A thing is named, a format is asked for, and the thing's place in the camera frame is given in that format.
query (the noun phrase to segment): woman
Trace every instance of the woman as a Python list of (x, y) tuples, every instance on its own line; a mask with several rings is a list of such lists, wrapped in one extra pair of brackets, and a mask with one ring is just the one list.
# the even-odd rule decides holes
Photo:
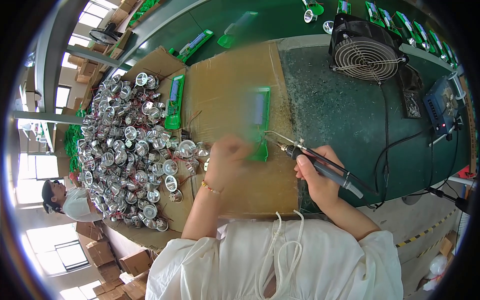
[(43, 184), (43, 208), (49, 213), (65, 214), (79, 222), (94, 222), (102, 219), (95, 204), (92, 203), (86, 188), (81, 187), (77, 180), (78, 173), (70, 173), (70, 179), (75, 185), (67, 191), (58, 180), (47, 180)]
[[(343, 166), (330, 146), (315, 150)], [(300, 155), (295, 171), (333, 221), (234, 222), (216, 239), (222, 190), (250, 153), (242, 140), (216, 142), (181, 239), (155, 259), (145, 299), (402, 299), (392, 234), (338, 198), (339, 186)]]

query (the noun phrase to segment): white shirt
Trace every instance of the white shirt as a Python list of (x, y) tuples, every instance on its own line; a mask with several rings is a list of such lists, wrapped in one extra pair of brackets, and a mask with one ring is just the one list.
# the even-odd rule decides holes
[(356, 241), (322, 220), (279, 219), (229, 223), (221, 240), (169, 241), (150, 269), (145, 299), (263, 300), (273, 275), (271, 299), (403, 298), (390, 232)]
[(67, 200), (62, 211), (71, 219), (79, 222), (94, 222), (102, 219), (96, 212), (91, 213), (87, 201), (86, 188), (72, 188), (67, 191)]

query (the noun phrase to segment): fingernail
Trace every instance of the fingernail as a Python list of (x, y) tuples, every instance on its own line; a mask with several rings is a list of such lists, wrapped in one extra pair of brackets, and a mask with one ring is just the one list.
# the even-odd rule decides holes
[(297, 163), (301, 166), (305, 165), (306, 163), (308, 162), (308, 158), (303, 155), (303, 154), (300, 154), (299, 156), (297, 156)]

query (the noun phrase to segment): black hair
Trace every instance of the black hair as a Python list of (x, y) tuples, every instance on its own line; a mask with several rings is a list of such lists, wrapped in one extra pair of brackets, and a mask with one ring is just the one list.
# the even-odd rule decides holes
[(53, 209), (54, 212), (64, 214), (64, 212), (61, 211), (60, 204), (52, 201), (52, 197), (54, 196), (55, 195), (53, 194), (50, 181), (49, 180), (45, 181), (42, 188), (43, 208), (45, 209), (47, 214), (50, 213), (49, 206)]

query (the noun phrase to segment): electric fan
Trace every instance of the electric fan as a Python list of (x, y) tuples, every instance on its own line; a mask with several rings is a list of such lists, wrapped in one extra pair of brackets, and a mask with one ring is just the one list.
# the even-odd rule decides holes
[(94, 28), (90, 30), (88, 35), (94, 40), (97, 44), (101, 44), (104, 46), (110, 46), (110, 45), (115, 45), (120, 36), (121, 33), (116, 32), (115, 28), (117, 25), (115, 23), (110, 23), (108, 26), (103, 29), (103, 28)]
[(328, 50), (332, 55), (330, 68), (382, 84), (408, 62), (408, 56), (398, 50), (401, 44), (399, 35), (361, 18), (339, 13), (335, 16)]

